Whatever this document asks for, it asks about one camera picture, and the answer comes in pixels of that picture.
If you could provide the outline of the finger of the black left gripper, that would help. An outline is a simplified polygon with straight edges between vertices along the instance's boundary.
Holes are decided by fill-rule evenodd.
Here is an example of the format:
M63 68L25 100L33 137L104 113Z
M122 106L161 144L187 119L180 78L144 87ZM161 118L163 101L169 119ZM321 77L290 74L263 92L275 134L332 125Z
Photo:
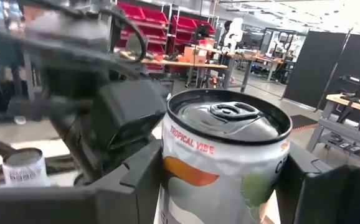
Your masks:
M148 136L166 112L151 80L112 82L100 88L100 146L119 147Z

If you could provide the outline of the cardboard box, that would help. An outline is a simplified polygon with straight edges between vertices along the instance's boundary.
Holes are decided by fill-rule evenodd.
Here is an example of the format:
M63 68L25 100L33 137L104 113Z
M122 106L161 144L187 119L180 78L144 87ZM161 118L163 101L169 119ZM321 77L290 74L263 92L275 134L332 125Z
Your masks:
M184 48L184 58L192 64L205 64L207 51L195 47Z

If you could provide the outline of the white Celsius can yellow band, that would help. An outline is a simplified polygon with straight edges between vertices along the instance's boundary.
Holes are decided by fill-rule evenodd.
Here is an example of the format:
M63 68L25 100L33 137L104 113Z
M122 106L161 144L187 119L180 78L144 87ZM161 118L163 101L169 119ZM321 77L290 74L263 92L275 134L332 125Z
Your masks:
M2 171L5 183L10 187L46 187L50 185L45 157L37 148L16 149L4 156Z

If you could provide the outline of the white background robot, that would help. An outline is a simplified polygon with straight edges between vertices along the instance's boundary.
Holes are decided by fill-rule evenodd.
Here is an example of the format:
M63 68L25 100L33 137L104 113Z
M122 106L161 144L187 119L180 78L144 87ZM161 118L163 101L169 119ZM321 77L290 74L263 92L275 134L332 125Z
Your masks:
M237 43L242 40L243 30L242 24L243 19L236 17L232 20L232 23L229 26L229 31L225 36L224 45L222 51L224 53L234 53Z

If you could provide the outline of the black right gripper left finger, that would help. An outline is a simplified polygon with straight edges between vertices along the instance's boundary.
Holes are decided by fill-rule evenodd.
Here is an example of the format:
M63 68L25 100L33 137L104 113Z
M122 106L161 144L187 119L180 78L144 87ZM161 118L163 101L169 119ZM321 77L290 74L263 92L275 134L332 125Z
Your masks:
M0 187L0 224L153 224L161 174L157 139L88 186Z

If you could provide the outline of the power strip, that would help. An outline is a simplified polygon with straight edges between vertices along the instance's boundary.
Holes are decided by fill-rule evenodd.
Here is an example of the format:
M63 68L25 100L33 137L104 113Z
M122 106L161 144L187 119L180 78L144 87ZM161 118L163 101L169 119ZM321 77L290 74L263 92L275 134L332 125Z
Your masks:
M356 142L349 142L343 138L337 137L331 138L328 142L352 153L360 152L360 147L356 144Z

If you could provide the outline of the red storage bin rack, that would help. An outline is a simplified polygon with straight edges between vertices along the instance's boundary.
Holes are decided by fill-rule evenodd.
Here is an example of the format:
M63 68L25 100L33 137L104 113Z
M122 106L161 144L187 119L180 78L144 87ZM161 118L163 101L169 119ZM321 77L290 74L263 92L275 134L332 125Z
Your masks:
M139 29L146 42L146 59L161 61L166 56L169 20L164 13L164 6L147 6L140 2L118 1L132 23Z
M186 46L195 44L197 40L212 37L216 30L207 21L173 16L168 37L167 53L184 52Z

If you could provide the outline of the wooden table grey legs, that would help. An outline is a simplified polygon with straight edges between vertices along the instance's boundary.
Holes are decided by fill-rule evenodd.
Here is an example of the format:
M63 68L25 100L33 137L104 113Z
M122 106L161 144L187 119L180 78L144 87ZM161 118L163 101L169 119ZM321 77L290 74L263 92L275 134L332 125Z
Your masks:
M360 131L346 126L345 124L332 121L329 118L337 105L343 105L346 107L346 109L355 109L360 111L360 100L347 100L341 94L327 95L326 100L326 106L317 122L317 126L313 131L310 141L308 142L307 151L313 152L316 145L319 143L327 144L331 147L337 147L339 150L342 150L341 147L330 143L329 139L331 134L326 134L324 136L322 135L325 129L334 134L338 134L341 137L346 137L347 139L360 143Z

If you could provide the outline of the wooden workbench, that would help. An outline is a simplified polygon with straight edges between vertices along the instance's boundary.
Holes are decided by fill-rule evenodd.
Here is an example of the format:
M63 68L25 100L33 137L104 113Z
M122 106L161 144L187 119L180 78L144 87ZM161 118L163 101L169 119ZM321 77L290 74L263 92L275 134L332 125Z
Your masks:
M206 63L189 63L189 62L173 62L167 60L149 60L144 58L141 63L143 64L153 64L153 65L161 65L161 66L174 66L174 67L191 67L191 71L187 75L186 86L189 86L192 82L193 76L193 68L197 68L197 75L196 75L196 88L201 88L203 76L204 76L204 69L209 68L211 70L226 70L227 66L225 65L216 65L216 64L206 64Z
M233 59L243 60L248 63L242 83L240 85L229 86L229 88L240 88L241 93L245 92L249 76L252 74L252 65L254 63L257 63L258 61L266 63L266 67L269 70L266 82L271 82L272 75L273 75L274 71L276 70L277 66L283 64L283 60L280 58L275 58L275 59L266 58L266 57L263 57L258 54L248 55L248 54L242 54L242 53L234 53L231 55L231 57Z

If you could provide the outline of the black partition panel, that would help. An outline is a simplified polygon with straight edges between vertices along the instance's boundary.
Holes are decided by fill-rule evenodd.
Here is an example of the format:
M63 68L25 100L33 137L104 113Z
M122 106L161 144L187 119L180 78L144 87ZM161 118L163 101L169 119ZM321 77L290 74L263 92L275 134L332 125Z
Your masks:
M326 95L360 86L343 81L343 75L360 78L360 35L310 31L301 48L284 93L286 99L323 109Z

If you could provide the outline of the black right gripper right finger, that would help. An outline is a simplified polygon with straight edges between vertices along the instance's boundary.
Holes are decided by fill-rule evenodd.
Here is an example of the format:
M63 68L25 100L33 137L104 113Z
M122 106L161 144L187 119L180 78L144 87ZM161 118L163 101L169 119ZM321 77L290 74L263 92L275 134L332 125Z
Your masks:
M281 224L360 224L360 167L332 168L292 143L276 186Z

